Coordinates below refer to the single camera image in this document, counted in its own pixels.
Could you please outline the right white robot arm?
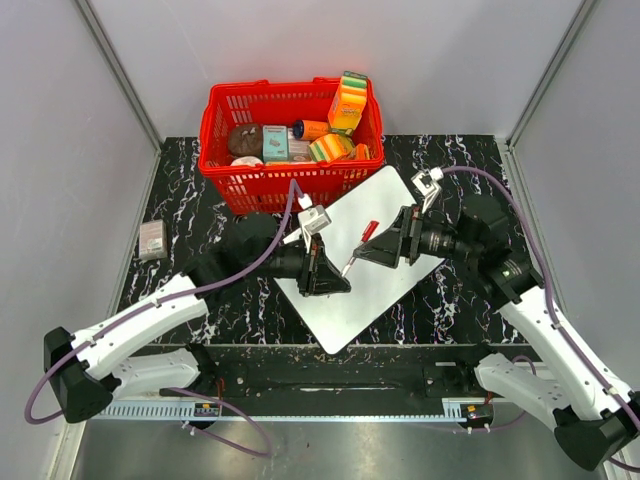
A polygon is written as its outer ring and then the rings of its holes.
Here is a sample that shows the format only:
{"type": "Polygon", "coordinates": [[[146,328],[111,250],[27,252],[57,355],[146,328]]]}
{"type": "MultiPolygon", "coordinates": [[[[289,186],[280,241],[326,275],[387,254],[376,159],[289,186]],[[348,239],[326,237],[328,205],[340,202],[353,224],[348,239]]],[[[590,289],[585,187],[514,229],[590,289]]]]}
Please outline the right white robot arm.
{"type": "Polygon", "coordinates": [[[593,471],[639,435],[639,394],[579,339],[530,258],[506,241],[508,217],[485,195],[463,199],[456,225],[426,218],[404,206],[390,227],[357,247],[354,255],[389,268],[422,256],[458,262],[478,296],[529,342],[551,372],[544,381],[492,353],[459,366],[456,387],[468,396],[483,390],[516,404],[547,428],[579,467],[593,471]]]}

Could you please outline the red capped whiteboard marker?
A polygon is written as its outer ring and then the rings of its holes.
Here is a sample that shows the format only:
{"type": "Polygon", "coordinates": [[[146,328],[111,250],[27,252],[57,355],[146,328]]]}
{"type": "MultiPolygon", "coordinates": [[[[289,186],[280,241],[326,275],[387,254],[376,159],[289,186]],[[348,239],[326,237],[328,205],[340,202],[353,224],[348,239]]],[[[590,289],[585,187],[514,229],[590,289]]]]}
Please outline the red capped whiteboard marker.
{"type": "MultiPolygon", "coordinates": [[[[368,225],[366,226],[366,228],[362,232],[360,241],[357,244],[357,248],[363,246],[372,237],[373,233],[376,231],[378,226],[379,226],[379,222],[377,220],[371,220],[368,223],[368,225]]],[[[344,266],[344,268],[341,271],[341,276],[342,277],[346,277],[348,275],[349,271],[351,270],[351,268],[353,267],[355,262],[356,262],[355,254],[352,254],[350,256],[348,262],[346,263],[346,265],[344,266]]]]}

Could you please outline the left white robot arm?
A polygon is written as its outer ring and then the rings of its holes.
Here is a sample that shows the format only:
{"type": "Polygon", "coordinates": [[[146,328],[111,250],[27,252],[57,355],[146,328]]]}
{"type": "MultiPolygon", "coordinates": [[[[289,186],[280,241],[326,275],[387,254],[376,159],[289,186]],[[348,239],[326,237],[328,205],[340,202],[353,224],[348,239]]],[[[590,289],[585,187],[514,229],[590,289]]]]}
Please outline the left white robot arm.
{"type": "Polygon", "coordinates": [[[92,327],[49,331],[43,339],[44,371],[59,416],[80,423],[118,397],[153,390],[187,388],[199,396],[211,392],[217,373],[200,347],[132,355],[167,331],[208,314],[216,301],[235,293],[251,274],[293,279],[304,297],[350,292],[349,281],[327,257],[320,234],[331,223],[328,214],[310,207],[298,220],[299,239],[281,244],[283,229],[272,216],[248,214],[138,303],[92,327]]]}

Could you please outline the white whiteboard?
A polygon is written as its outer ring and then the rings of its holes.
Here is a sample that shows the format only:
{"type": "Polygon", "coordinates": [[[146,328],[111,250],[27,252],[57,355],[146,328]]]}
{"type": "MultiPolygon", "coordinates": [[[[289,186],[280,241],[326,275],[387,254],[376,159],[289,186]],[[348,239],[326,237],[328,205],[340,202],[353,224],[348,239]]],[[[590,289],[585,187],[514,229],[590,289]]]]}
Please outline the white whiteboard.
{"type": "MultiPolygon", "coordinates": [[[[400,208],[415,202],[398,170],[385,166],[326,208],[331,224],[320,232],[328,259],[342,269],[370,221],[375,232],[389,227],[400,208]]],[[[293,279],[276,284],[292,304],[315,340],[328,354],[336,354],[397,303],[443,261],[422,256],[413,265],[387,268],[357,260],[348,272],[351,291],[305,297],[293,279]]]]}

